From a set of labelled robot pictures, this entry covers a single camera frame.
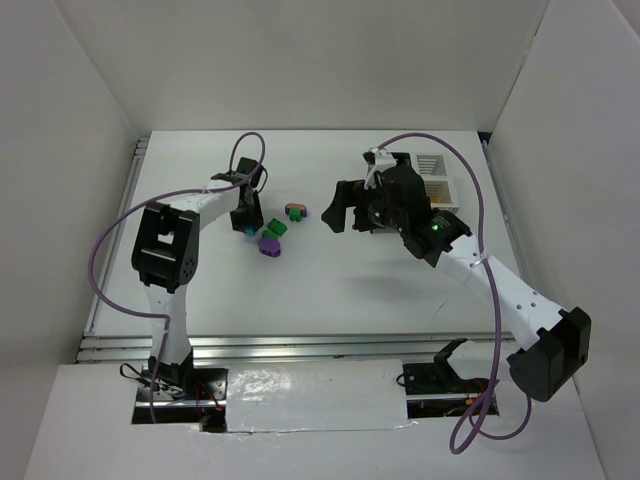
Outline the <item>green rounded lego brick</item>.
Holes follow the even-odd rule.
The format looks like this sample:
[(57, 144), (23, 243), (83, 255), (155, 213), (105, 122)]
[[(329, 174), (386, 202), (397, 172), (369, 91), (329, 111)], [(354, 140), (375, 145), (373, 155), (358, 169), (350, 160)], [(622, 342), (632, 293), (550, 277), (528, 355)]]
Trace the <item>green rounded lego brick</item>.
[(265, 230), (262, 231), (262, 237), (263, 238), (275, 239), (275, 240), (279, 239), (279, 236), (276, 233), (274, 233), (273, 231), (268, 230), (268, 229), (265, 229)]

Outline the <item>green square lego brick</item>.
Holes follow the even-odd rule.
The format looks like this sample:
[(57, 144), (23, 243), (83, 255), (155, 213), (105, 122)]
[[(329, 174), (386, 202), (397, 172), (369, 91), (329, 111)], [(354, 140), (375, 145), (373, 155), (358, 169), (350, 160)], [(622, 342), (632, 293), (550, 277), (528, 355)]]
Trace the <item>green square lego brick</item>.
[(288, 230), (287, 226), (276, 218), (268, 222), (267, 229), (279, 237), (283, 236)]

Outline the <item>purple rounded lego brick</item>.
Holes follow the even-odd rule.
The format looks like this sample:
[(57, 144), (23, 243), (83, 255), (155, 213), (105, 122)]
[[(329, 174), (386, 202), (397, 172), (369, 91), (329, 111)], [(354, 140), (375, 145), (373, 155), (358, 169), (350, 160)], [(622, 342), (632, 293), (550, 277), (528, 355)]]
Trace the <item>purple rounded lego brick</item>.
[(258, 249), (262, 255), (276, 258), (281, 255), (281, 244), (276, 238), (262, 237), (258, 241)]

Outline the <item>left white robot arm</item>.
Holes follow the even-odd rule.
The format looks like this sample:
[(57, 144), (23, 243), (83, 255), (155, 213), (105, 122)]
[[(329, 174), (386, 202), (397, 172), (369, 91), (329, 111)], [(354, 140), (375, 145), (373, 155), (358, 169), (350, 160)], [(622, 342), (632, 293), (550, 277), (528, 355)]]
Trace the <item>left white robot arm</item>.
[(265, 175), (258, 161), (243, 157), (236, 169), (212, 176), (204, 189), (144, 208), (131, 262), (144, 285), (150, 313), (159, 321), (152, 327), (148, 360), (154, 383), (192, 388), (194, 356), (186, 297), (198, 268), (200, 233), (224, 215), (236, 232), (259, 230), (264, 225), (259, 184)]

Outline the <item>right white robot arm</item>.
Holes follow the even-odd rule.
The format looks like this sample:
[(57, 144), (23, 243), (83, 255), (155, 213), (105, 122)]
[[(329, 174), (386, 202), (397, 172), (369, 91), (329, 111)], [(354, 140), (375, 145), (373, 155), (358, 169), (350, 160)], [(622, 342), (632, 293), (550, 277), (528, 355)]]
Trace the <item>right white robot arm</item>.
[(592, 321), (581, 308), (567, 310), (545, 298), (484, 253), (478, 234), (455, 214), (432, 207), (421, 177), (405, 166), (365, 180), (341, 180), (321, 219), (335, 233), (354, 211), (354, 229), (397, 232), (417, 259), (500, 308), (501, 322), (518, 342), (507, 359), (514, 383), (532, 399), (549, 401), (586, 363)]

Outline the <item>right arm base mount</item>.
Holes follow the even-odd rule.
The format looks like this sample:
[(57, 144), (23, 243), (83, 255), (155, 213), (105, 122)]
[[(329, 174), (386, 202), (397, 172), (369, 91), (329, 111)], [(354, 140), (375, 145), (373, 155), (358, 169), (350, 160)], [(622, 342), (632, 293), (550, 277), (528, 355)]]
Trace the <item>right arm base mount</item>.
[(488, 387), (485, 378), (461, 379), (435, 362), (404, 364), (395, 381), (405, 391), (409, 419), (461, 417)]

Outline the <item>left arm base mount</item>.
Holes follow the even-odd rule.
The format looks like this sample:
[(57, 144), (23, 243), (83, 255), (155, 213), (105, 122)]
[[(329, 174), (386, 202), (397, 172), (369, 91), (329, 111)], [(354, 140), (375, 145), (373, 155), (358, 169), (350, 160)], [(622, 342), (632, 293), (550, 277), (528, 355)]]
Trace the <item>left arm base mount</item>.
[(191, 424), (201, 432), (227, 431), (226, 403), (228, 370), (197, 369), (185, 386), (130, 363), (119, 367), (119, 374), (137, 385), (131, 421), (134, 425)]

